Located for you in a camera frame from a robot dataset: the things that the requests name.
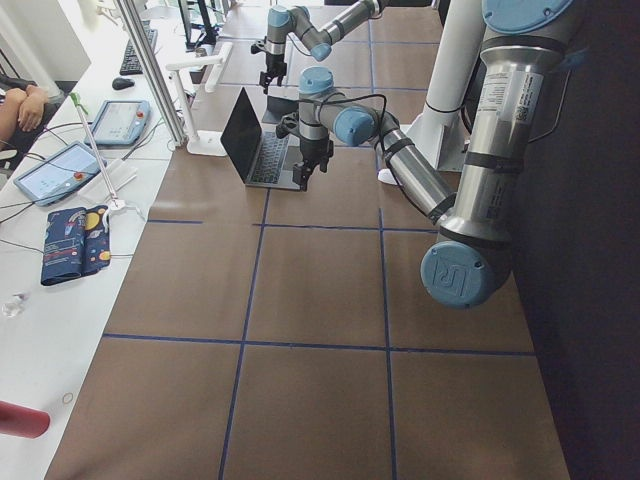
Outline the person's hand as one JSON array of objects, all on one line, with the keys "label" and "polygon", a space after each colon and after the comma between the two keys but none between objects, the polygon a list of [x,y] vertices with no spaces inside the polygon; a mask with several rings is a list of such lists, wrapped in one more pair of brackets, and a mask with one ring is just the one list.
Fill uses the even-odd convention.
[{"label": "person's hand", "polygon": [[17,127],[33,131],[42,121],[48,100],[48,92],[38,86],[8,89],[1,104],[1,133],[11,136]]}]

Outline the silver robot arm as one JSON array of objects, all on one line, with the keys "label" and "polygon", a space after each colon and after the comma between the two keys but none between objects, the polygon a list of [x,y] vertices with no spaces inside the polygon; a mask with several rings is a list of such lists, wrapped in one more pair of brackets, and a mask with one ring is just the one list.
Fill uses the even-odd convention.
[{"label": "silver robot arm", "polygon": [[[279,136],[299,139],[293,179],[305,186],[325,170],[335,141],[377,147],[410,203],[438,230],[421,263],[428,293],[452,308],[484,303],[511,271],[506,228],[509,201],[529,142],[544,78],[566,60],[587,5],[583,1],[454,1],[444,24],[425,107],[408,131],[387,109],[374,109],[336,89],[323,62],[332,47],[383,12],[382,1],[359,1],[322,27],[299,6],[274,6],[257,48],[266,55],[263,82],[286,72],[286,40],[296,36],[314,58],[302,71],[297,110],[282,118]],[[457,189],[437,170],[463,107],[474,66],[486,68]]]},{"label": "silver robot arm", "polygon": [[[358,1],[322,27],[313,25],[305,7],[272,7],[265,38],[251,46],[253,54],[266,55],[266,70],[260,74],[259,84],[267,91],[272,81],[281,82],[287,74],[285,47],[290,34],[300,40],[314,60],[321,62],[335,43],[381,13],[386,5],[385,1]],[[331,70],[319,64],[302,71],[298,95],[295,105],[277,124],[276,134],[299,139],[302,160],[293,167],[293,181],[305,190],[315,169],[327,171],[334,154],[331,136],[348,146],[374,139],[381,134],[386,110],[368,107],[359,97],[346,97],[335,88]]]}]

